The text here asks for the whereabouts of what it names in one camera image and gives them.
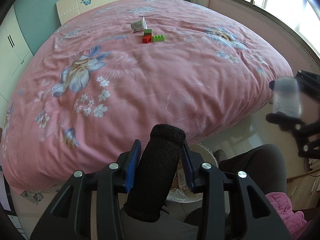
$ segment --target wardrobe handle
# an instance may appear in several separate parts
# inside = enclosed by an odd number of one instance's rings
[[[13,47],[13,45],[12,45],[12,43],[11,43],[11,41],[10,41],[10,38],[9,38],[9,36],[8,36],[8,40],[9,40],[9,42],[10,42],[10,45],[11,45],[11,47]]]
[[[10,40],[11,40],[12,44],[14,45],[13,40],[12,40],[12,38],[11,38],[11,35],[9,35],[9,37],[10,37]]]

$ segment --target gray pants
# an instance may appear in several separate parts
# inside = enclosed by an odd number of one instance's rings
[[[221,171],[236,173],[245,171],[264,194],[286,192],[286,167],[281,150],[275,145],[263,145],[247,153],[222,161]],[[195,240],[201,217],[201,209],[196,209],[185,223],[161,211],[160,219],[147,223],[129,217],[121,210],[121,220],[126,240]]]

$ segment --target teal wall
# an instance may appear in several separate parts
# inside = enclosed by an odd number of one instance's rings
[[[21,32],[33,55],[61,26],[57,1],[59,0],[16,0],[14,3]]]

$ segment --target knee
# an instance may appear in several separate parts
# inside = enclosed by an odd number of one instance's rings
[[[275,162],[277,164],[284,165],[284,156],[282,151],[277,145],[265,144],[260,146],[260,149],[256,152],[260,159],[268,160],[268,163]]]

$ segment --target pink towel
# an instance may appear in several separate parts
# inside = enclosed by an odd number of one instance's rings
[[[267,194],[266,197],[283,220],[292,236],[292,240],[297,240],[311,221],[307,222],[301,211],[293,213],[292,203],[285,193],[272,192]]]

